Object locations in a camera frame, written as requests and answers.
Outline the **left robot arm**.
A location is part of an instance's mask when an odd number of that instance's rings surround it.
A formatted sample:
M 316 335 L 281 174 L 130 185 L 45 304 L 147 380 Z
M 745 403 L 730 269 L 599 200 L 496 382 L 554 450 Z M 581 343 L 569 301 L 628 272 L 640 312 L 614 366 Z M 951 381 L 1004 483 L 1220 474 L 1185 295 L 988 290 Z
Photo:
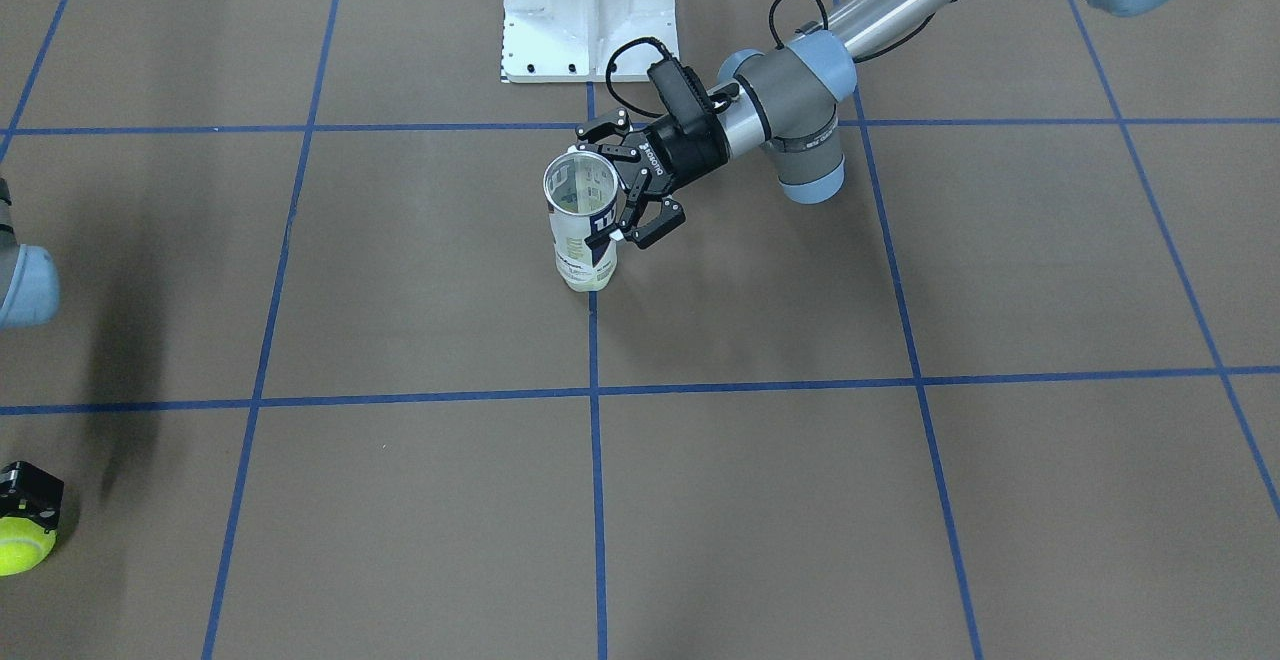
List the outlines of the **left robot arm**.
M 648 77 L 664 113 L 648 113 L 646 127 L 631 119 L 639 109 L 622 101 L 617 116 L 581 124 L 579 151 L 617 173 L 620 214 L 591 217 L 585 244 L 614 240 L 649 247 L 684 223 L 677 191 L 764 148 L 787 198 L 822 203 L 844 182 L 844 151 L 835 142 L 838 105 L 858 86 L 859 64 L 899 49 L 959 0 L 846 0 L 820 8 L 819 19 L 794 37 L 773 35 L 769 51 L 736 51 L 705 86 L 690 67 L 655 37 L 636 37 L 658 60 Z M 1140 17 L 1169 0 L 1085 0 L 1111 17 Z

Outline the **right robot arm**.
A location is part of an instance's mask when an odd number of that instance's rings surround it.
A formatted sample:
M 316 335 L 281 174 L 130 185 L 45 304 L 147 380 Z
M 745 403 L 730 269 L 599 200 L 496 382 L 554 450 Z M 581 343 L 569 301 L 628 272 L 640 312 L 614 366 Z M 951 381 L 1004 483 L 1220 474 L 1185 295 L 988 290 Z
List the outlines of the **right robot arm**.
M 60 280 L 49 251 L 23 244 L 14 232 L 12 192 L 1 182 L 1 327 L 36 327 L 55 317 L 60 304 Z M 32 524 L 40 538 L 52 537 L 61 519 L 65 483 L 29 460 L 12 460 L 3 467 L 3 519 Z

